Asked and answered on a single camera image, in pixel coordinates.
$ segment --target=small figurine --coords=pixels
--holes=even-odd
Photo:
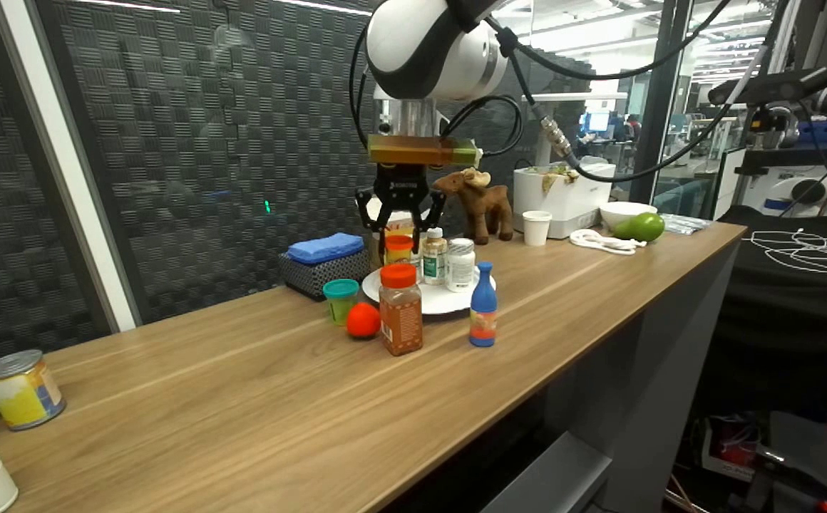
[[[431,185],[432,194],[462,199],[466,211],[469,238],[476,245],[489,244],[489,235],[509,239],[509,204],[505,185],[489,185],[489,175],[478,168],[453,172]]]

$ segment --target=orange lid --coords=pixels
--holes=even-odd
[[[416,268],[406,263],[392,263],[378,271],[385,288],[411,288],[416,283]]]

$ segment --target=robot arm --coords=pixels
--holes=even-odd
[[[506,61],[482,23],[502,0],[386,0],[366,26],[366,67],[395,100],[476,100]]]

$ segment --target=white plate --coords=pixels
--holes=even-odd
[[[455,315],[455,311],[466,311],[469,308],[469,293],[472,293],[472,285],[469,288],[445,288],[441,283],[421,283],[418,285],[418,293],[421,293],[421,315],[425,318],[445,318],[445,315]],[[372,303],[378,303],[378,288],[381,288],[381,279],[378,279],[378,271],[371,271],[365,279],[362,279],[362,293]]]

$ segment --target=green object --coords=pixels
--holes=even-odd
[[[327,279],[322,285],[327,315],[332,325],[345,325],[351,308],[355,306],[358,298],[358,283],[355,279]]]
[[[662,215],[637,215],[633,221],[625,221],[612,228],[612,238],[619,239],[640,239],[653,244],[663,235],[663,216]]]

